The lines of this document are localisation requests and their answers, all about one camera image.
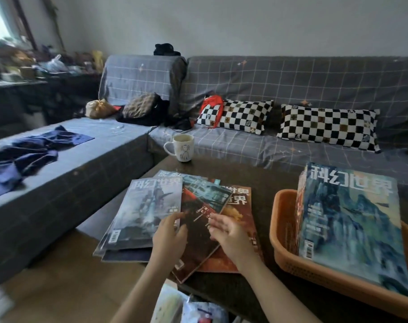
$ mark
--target dog drawing on mug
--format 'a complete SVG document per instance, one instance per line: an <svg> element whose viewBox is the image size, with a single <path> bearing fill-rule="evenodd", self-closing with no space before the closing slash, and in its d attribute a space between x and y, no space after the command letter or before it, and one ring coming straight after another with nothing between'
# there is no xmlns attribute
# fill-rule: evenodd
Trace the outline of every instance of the dog drawing on mug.
<svg viewBox="0 0 408 323"><path fill-rule="evenodd" d="M190 146L189 145L183 145L181 147L181 153L180 153L180 158L184 161L189 161L189 150Z"/></svg>

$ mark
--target blue clothing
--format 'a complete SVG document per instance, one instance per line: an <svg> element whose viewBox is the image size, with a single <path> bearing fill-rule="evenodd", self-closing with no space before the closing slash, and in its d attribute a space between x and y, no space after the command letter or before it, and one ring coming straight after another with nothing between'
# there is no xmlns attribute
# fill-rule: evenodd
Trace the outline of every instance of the blue clothing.
<svg viewBox="0 0 408 323"><path fill-rule="evenodd" d="M94 139L63 126L37 136L16 140L0 149L0 195L13 190L24 177L57 161L57 152Z"/></svg>

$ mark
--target plastic basket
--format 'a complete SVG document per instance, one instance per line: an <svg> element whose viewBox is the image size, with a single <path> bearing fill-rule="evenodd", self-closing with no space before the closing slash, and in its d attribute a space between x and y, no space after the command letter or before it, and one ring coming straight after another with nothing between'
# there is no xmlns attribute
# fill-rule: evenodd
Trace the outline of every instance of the plastic basket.
<svg viewBox="0 0 408 323"><path fill-rule="evenodd" d="M296 198L296 190L280 190L274 198L270 240L274 247L274 259L282 270L408 319L408 297L313 263L287 250L291 249L294 233ZM404 222L401 223L401 233L408 267L408 225Z"/></svg>

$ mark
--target person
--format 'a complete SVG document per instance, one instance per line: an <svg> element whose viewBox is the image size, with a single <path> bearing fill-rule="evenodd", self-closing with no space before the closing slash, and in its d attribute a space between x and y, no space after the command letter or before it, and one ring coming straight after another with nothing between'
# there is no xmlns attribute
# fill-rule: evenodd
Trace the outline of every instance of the person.
<svg viewBox="0 0 408 323"><path fill-rule="evenodd" d="M174 213L161 221L153 236L150 261L111 323L150 322L160 290L186 248L186 225L182 225L178 233L174 229L175 220L182 217L183 213ZM239 223L230 217L212 214L208 229L211 239L220 243L249 282L269 322L320 322L262 263Z"/></svg>

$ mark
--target tile floor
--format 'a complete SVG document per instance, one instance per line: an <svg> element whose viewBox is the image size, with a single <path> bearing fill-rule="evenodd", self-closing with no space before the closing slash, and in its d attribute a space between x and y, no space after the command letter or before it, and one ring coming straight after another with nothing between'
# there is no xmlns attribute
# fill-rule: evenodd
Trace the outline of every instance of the tile floor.
<svg viewBox="0 0 408 323"><path fill-rule="evenodd" d="M0 323L109 322L144 267L102 263L92 256L97 243L74 230L4 283Z"/></svg>

